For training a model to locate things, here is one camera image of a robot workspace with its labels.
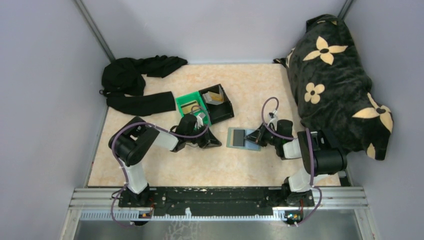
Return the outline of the sage green card holder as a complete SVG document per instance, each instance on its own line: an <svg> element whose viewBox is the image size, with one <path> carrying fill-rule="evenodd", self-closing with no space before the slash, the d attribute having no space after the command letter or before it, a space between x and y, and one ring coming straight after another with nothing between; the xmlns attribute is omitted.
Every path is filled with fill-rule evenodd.
<svg viewBox="0 0 424 240"><path fill-rule="evenodd" d="M229 127L227 131L226 147L260 152L261 146L246 139L246 137L254 131L254 129L249 128Z"/></svg>

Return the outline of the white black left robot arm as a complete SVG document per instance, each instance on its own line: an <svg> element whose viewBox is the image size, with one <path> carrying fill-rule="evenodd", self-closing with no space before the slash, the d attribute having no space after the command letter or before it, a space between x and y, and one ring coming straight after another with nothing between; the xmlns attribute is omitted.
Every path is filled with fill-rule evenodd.
<svg viewBox="0 0 424 240"><path fill-rule="evenodd" d="M170 130L162 129L136 116L115 133L108 146L123 169L124 189L119 193L120 207L148 207L152 204L150 186L142 166L142 159L152 146L176 153L187 144L200 149L220 147L222 143L213 135L205 115L186 114Z"/></svg>

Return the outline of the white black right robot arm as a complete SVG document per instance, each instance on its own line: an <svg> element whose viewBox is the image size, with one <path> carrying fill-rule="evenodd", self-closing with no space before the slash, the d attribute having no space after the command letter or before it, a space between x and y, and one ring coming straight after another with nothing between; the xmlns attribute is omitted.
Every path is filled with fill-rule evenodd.
<svg viewBox="0 0 424 240"><path fill-rule="evenodd" d="M261 147L273 146L281 160L302 160L302 167L284 180L277 194L287 206L311 202L311 189L317 181L347 167L346 154L330 130L304 130L294 137L293 122L278 119L274 112L269 113L269 122L244 139Z"/></svg>

